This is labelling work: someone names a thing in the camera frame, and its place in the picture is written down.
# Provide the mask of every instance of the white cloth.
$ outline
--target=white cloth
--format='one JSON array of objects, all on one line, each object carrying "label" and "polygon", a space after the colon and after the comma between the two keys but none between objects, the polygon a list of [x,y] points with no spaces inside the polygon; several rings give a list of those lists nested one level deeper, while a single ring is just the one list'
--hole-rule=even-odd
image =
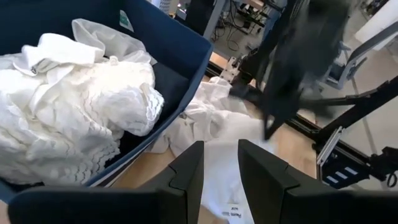
[{"label": "white cloth", "polygon": [[102,56],[114,55],[124,62],[157,63],[140,40],[110,27],[85,19],[74,19],[72,29],[77,42],[101,49]]},{"label": "white cloth", "polygon": [[228,203],[245,212],[245,223],[253,223],[239,174],[238,140],[252,142],[269,152],[263,142],[262,121],[249,116],[241,100],[228,96],[231,85],[218,77],[200,86],[185,111],[155,142],[149,152],[163,153],[168,147],[177,157],[195,141],[205,141],[205,178],[202,205],[220,218]]},{"label": "white cloth", "polygon": [[123,130],[144,136],[155,125],[164,99],[149,62],[102,62],[104,50],[57,34],[23,49],[0,57],[0,176],[7,181],[83,184],[119,154]]}]

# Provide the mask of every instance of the sticker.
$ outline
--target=sticker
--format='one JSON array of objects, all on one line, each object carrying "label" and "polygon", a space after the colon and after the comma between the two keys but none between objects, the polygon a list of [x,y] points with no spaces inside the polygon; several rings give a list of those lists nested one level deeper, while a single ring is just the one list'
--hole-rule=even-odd
[{"label": "sticker", "polygon": [[238,204],[227,204],[222,212],[225,219],[229,224],[243,224],[243,210]]},{"label": "sticker", "polygon": [[132,28],[132,25],[131,25],[131,23],[130,23],[130,20],[129,20],[129,18],[127,17],[126,12],[124,12],[123,10],[120,10],[119,25],[122,26],[122,27],[124,27],[124,28],[126,28],[126,29],[128,29],[128,30],[131,30],[131,31],[134,32],[134,29]]}]

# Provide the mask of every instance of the clothing label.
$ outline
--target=clothing label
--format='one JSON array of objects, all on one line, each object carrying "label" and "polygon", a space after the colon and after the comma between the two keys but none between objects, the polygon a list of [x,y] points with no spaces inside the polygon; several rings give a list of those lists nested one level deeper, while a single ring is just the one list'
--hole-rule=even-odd
[{"label": "clothing label", "polygon": [[223,216],[229,224],[243,224],[244,217],[241,207],[237,204],[227,204],[223,210]]},{"label": "clothing label", "polygon": [[124,28],[126,28],[126,29],[131,30],[131,31],[134,32],[134,29],[132,28],[132,25],[131,25],[131,23],[130,23],[130,20],[129,20],[129,18],[127,17],[126,12],[124,12],[123,10],[120,10],[120,20],[119,20],[119,24],[120,24],[120,26],[122,26],[122,27],[124,27]]}]

